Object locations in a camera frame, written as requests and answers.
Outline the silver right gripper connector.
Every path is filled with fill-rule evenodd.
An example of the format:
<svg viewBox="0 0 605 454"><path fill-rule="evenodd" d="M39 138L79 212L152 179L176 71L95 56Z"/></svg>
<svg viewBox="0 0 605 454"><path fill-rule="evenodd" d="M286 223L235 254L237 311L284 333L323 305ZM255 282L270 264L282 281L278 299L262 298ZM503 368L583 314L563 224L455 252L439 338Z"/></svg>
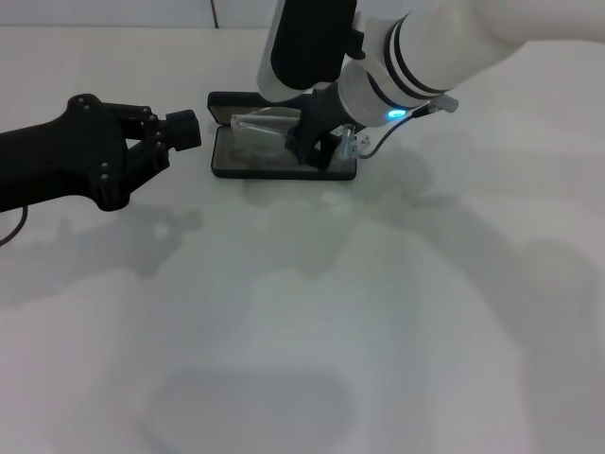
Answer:
<svg viewBox="0 0 605 454"><path fill-rule="evenodd" d="M352 124L345 124L337 129L339 133L339 145L335 155L339 160L351 160L359 158L370 146L370 138L363 132L357 132Z"/></svg>

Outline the black glasses case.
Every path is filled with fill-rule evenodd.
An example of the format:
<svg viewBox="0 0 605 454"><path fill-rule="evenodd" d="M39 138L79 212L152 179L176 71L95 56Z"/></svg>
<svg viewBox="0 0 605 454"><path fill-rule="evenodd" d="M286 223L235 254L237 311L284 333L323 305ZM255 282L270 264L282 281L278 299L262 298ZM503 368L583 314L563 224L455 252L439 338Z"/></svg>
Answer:
<svg viewBox="0 0 605 454"><path fill-rule="evenodd" d="M297 96L285 102L271 103L254 92L212 92L207 98L207 108L218 124L211 168L213 174L223 179L241 180L293 180L347 182L356 176L354 159L339 160L334 157L326 171L300 165L293 154L285 152L276 157L252 155L235 147L231 129L233 114L248 114L261 108L286 107L301 112L303 97Z"/></svg>

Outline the clear white glasses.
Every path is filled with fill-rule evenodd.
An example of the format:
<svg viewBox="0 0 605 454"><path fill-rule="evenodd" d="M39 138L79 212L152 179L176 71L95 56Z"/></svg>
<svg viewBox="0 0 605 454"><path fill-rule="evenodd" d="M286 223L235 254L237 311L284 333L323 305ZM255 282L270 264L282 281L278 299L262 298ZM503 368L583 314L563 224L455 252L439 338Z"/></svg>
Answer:
<svg viewBox="0 0 605 454"><path fill-rule="evenodd" d="M299 110L286 107L233 114L231 129L235 147L252 155L279 156L285 152L288 132L298 124L300 115Z"/></svg>

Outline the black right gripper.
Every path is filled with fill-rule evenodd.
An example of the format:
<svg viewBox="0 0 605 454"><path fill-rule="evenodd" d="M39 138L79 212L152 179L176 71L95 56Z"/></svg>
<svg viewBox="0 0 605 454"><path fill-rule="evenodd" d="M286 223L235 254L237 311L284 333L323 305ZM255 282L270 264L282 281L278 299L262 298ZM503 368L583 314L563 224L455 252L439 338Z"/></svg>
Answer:
<svg viewBox="0 0 605 454"><path fill-rule="evenodd" d="M337 84L314 90L303 97L299 122L294 127L293 134L286 137L285 148L300 165L310 165L313 154L313 167L326 171L332 164L341 139L323 134L350 123L351 117L343 107ZM310 140L320 136L322 137L313 147Z"/></svg>

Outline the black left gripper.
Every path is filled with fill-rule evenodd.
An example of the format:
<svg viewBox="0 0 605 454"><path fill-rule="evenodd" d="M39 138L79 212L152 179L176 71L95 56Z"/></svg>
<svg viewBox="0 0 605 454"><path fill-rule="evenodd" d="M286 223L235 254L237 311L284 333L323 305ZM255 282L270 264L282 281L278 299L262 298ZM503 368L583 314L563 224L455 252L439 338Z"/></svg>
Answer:
<svg viewBox="0 0 605 454"><path fill-rule="evenodd" d="M141 142L127 148L126 138ZM69 196L120 210L169 168L172 148L200 145L192 110L161 119L149 106L74 96L58 118L0 133L0 212Z"/></svg>

